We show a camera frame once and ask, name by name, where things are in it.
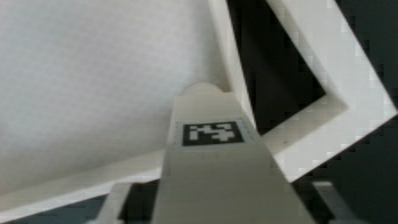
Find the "white plastic part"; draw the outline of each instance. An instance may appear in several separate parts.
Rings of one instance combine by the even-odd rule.
[[[264,136],[296,181],[381,127],[397,108],[337,1],[267,2],[328,93]]]
[[[331,224],[367,224],[367,221],[363,221],[354,214],[351,206],[347,205],[346,199],[335,188],[333,182],[315,181],[314,185],[335,215],[335,219],[330,221],[330,223]]]
[[[152,223],[312,224],[237,96],[198,87],[216,89],[177,98]]]

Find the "white frame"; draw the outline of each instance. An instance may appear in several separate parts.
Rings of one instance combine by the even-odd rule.
[[[227,1],[209,0],[232,91],[253,119]],[[335,0],[269,0],[328,96],[264,136],[294,181],[397,115]],[[164,151],[0,196],[0,223],[109,193],[116,182],[161,177]]]

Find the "white surface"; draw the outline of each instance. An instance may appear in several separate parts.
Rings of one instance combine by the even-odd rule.
[[[230,90],[237,76],[251,107],[207,1],[4,0],[0,10],[6,222],[107,193],[123,178],[159,177],[173,100],[195,83]]]
[[[397,115],[335,0],[269,0],[328,95],[266,134],[290,181]]]

